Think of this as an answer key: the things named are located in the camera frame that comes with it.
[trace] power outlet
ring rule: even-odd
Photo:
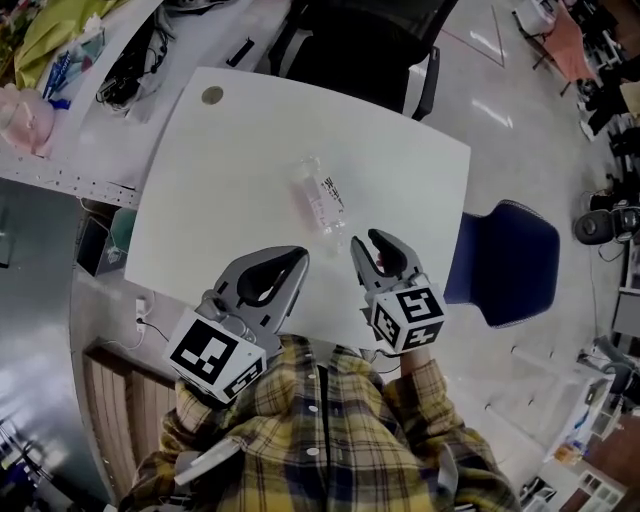
[[[147,299],[144,297],[138,297],[136,299],[136,331],[140,334],[144,334],[147,330],[147,326],[144,324],[139,324],[138,319],[145,320],[148,314],[147,310]]]

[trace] blue chair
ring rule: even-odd
[[[491,327],[524,322],[553,304],[559,259],[556,228],[526,206],[463,213],[445,301],[475,304]]]

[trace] yellow plaid shirt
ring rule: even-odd
[[[309,342],[285,336],[282,343],[283,353],[228,409],[176,384],[161,449],[141,464],[121,511],[169,503],[275,512],[519,510],[489,446],[455,413],[435,361],[384,386],[368,362],[337,347],[322,392]],[[241,452],[192,482],[186,502],[176,496],[178,455],[226,436],[240,440]],[[455,461],[454,494],[439,485],[443,450]]]

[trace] white desk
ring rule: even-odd
[[[210,86],[224,90],[212,106]],[[288,172],[317,156],[337,183],[349,236],[393,233],[444,288],[466,192],[470,149],[407,117],[306,84],[199,68],[152,165],[125,277],[196,305],[235,258],[301,245],[311,268],[283,330],[372,348],[348,246],[329,256],[300,219]]]

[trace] green bag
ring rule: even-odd
[[[53,52],[82,34],[94,14],[102,18],[127,0],[49,0],[28,28],[16,52],[16,86],[35,88]]]

